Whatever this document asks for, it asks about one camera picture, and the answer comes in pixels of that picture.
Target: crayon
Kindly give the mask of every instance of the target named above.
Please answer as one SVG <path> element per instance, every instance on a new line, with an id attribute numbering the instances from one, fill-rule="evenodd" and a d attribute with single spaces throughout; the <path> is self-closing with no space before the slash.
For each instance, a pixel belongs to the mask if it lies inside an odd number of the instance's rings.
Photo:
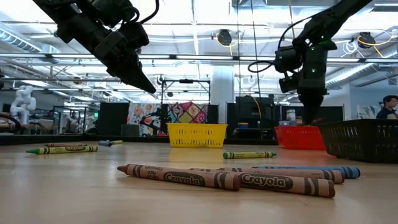
<path id="1" fill-rule="evenodd" d="M 87 144 L 58 144 L 58 143 L 48 143 L 44 146 L 47 147 L 79 147 L 79 146 L 87 146 Z"/>
<path id="2" fill-rule="evenodd" d="M 256 166 L 252 167 L 256 169 L 323 169 L 323 170 L 338 170 L 344 174 L 346 179 L 355 179 L 361 175 L 361 171 L 357 167 L 347 167 L 347 166 Z"/>
<path id="3" fill-rule="evenodd" d="M 291 177 L 307 177 L 331 180 L 335 184 L 344 183 L 344 175 L 338 170 L 292 170 L 292 169 L 253 169 L 253 168 L 220 168 L 233 172 L 247 172 L 250 174 L 286 175 Z"/>
<path id="4" fill-rule="evenodd" d="M 276 156 L 274 152 L 224 152 L 224 159 L 249 159 L 249 158 L 269 158 Z"/>
<path id="5" fill-rule="evenodd" d="M 110 141 L 99 141 L 98 144 L 100 146 L 112 146 L 113 145 L 113 143 Z"/>
<path id="6" fill-rule="evenodd" d="M 241 186 L 246 188 L 331 198 L 336 195 L 335 185 L 331 180 L 285 175 L 250 174 L 225 170 L 192 169 L 203 172 L 219 172 L 220 174 L 240 174 Z"/>
<path id="7" fill-rule="evenodd" d="M 97 146 L 78 146 L 78 147 L 41 147 L 38 149 L 28 150 L 26 152 L 33 154 L 58 154 L 71 152 L 96 152 Z"/>
<path id="8" fill-rule="evenodd" d="M 133 177 L 163 180 L 179 184 L 190 184 L 225 190 L 239 190 L 241 187 L 241 181 L 237 173 L 220 174 L 219 172 L 202 172 L 135 164 L 119 166 L 118 170 Z"/>
<path id="9" fill-rule="evenodd" d="M 123 144 L 122 140 L 111 141 L 112 144 Z"/>

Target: yellow basket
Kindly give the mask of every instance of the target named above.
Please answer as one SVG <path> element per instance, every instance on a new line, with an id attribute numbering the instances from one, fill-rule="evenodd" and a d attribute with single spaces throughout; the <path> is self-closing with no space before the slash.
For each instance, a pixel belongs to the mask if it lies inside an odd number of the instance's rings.
<path id="1" fill-rule="evenodd" d="M 227 124 L 167 123 L 172 147 L 216 147 L 224 144 Z"/>

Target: brown crayon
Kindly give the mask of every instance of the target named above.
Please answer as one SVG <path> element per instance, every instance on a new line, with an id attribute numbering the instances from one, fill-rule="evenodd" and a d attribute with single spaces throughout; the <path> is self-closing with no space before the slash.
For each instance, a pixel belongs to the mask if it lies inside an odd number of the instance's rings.
<path id="1" fill-rule="evenodd" d="M 273 190 L 320 197 L 334 197 L 336 195 L 335 185 L 331 180 L 284 175 L 250 174 L 245 172 L 199 168 L 191 168 L 191 170 L 203 172 L 218 171 L 222 174 L 237 173 L 240 174 L 242 187 L 246 188 Z"/>
<path id="2" fill-rule="evenodd" d="M 80 147 L 80 146 L 87 146 L 87 144 L 58 144 L 58 143 L 48 143 L 44 146 L 47 147 Z"/>
<path id="3" fill-rule="evenodd" d="M 241 187 L 238 173 L 221 174 L 220 172 L 202 172 L 135 164 L 119 166 L 118 170 L 133 177 L 163 180 L 179 184 L 214 187 L 226 190 L 239 190 Z"/>
<path id="4" fill-rule="evenodd" d="M 302 169 L 253 169 L 253 168 L 220 168 L 220 170 L 233 172 L 247 172 L 250 174 L 286 175 L 291 177 L 307 177 L 331 180 L 335 184 L 345 181 L 344 174 L 338 170 L 302 170 Z"/>

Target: patterned fabric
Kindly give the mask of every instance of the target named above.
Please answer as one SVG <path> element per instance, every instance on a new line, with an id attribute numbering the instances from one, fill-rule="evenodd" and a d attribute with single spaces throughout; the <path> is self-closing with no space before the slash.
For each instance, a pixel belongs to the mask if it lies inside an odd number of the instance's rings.
<path id="1" fill-rule="evenodd" d="M 382 106 L 357 106 L 358 119 L 376 119 Z"/>
<path id="2" fill-rule="evenodd" d="M 205 123 L 207 111 L 208 105 L 198 105 L 192 102 L 169 105 L 169 116 L 172 123 Z"/>
<path id="3" fill-rule="evenodd" d="M 143 104 L 143 103 L 130 103 L 129 108 L 129 116 L 127 117 L 127 124 L 135 124 L 139 125 L 139 135 L 140 136 L 150 136 L 153 135 L 154 130 L 148 126 L 140 124 L 141 119 L 153 112 L 156 111 L 157 108 L 160 108 L 160 104 Z M 152 120 L 153 125 L 156 127 L 160 127 L 160 120 L 156 120 L 158 117 L 150 116 L 144 119 L 144 122 L 147 124 L 151 124 Z"/>
<path id="4" fill-rule="evenodd" d="M 160 104 L 145 104 L 145 103 L 130 103 L 129 116 L 127 117 L 127 124 L 139 125 L 140 136 L 153 135 L 154 130 L 146 125 L 140 124 L 143 117 L 146 116 L 144 122 L 151 124 L 156 127 L 160 127 L 160 120 L 156 116 L 150 116 L 149 114 L 160 108 Z M 187 103 L 176 103 L 168 105 L 169 116 L 171 123 L 205 123 L 207 121 L 208 105 L 198 105 L 192 102 Z"/>

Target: black basket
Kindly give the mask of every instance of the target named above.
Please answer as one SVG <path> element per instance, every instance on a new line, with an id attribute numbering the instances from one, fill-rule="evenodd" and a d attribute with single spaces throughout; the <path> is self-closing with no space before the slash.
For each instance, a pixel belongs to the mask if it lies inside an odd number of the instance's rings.
<path id="1" fill-rule="evenodd" d="M 398 120 L 360 119 L 319 127 L 327 153 L 364 162 L 398 163 Z"/>

